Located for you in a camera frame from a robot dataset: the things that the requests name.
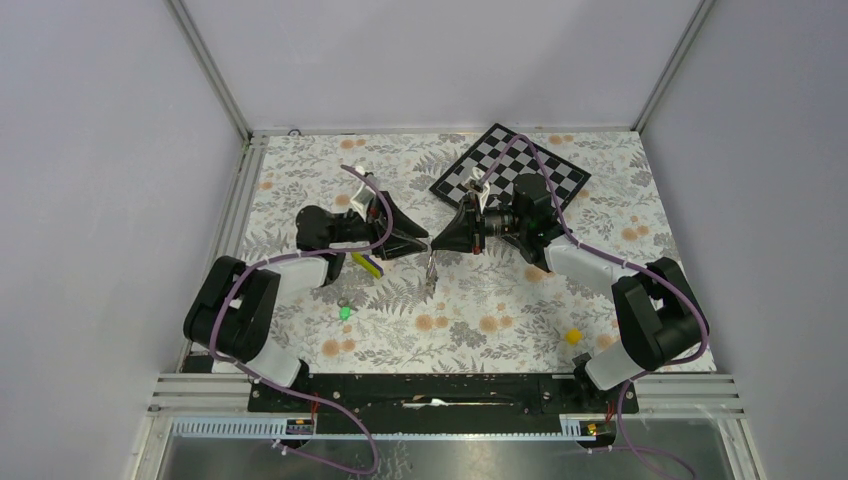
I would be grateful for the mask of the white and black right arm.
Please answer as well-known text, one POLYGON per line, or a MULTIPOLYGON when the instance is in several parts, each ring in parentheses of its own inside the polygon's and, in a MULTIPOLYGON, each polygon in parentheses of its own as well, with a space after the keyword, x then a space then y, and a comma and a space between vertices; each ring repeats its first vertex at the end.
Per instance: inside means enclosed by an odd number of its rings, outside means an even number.
POLYGON ((704 352, 708 323, 677 262, 663 257, 637 265, 578 241, 562 222, 550 181, 539 174, 519 175, 505 205, 485 206, 481 187, 471 181, 433 249, 480 254, 488 239, 512 237, 527 263, 575 280, 614 305, 619 340, 575 369, 573 396, 583 410, 601 410, 614 387, 678 362, 689 349, 704 352))

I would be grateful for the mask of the green key tag with key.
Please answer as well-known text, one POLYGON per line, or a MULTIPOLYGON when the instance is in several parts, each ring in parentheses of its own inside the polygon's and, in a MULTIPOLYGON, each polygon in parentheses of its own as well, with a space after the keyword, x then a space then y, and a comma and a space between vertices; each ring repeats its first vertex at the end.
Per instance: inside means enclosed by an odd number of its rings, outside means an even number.
POLYGON ((341 298, 337 302, 337 306, 339 308, 339 319, 342 322, 346 322, 353 314, 354 308, 347 298, 341 298))

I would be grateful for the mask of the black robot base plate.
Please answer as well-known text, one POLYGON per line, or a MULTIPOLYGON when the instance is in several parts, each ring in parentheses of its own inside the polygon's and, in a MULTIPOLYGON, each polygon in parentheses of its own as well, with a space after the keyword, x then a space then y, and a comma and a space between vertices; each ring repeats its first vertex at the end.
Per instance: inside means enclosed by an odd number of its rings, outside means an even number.
POLYGON ((357 434, 358 422, 378 434, 560 434, 566 419, 604 424, 617 412, 636 414, 633 388, 592 393, 570 374, 309 374, 296 391, 326 405, 252 387, 251 413, 303 414, 320 434, 357 434))

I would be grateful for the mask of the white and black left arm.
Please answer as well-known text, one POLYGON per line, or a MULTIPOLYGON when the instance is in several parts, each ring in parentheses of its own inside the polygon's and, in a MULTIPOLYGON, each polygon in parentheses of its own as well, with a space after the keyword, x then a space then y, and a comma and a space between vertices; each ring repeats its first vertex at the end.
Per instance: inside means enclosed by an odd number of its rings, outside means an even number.
POLYGON ((270 338, 278 298, 332 284, 345 255, 338 243, 368 243, 368 254, 392 260, 426 251, 428 232, 402 213, 388 192, 360 191, 344 213, 316 205, 295 217, 297 253, 278 263, 249 270, 243 260, 217 258, 183 324, 184 336, 229 357, 258 377, 273 382, 272 398, 288 411, 309 401, 310 385, 299 377, 303 361, 270 338))

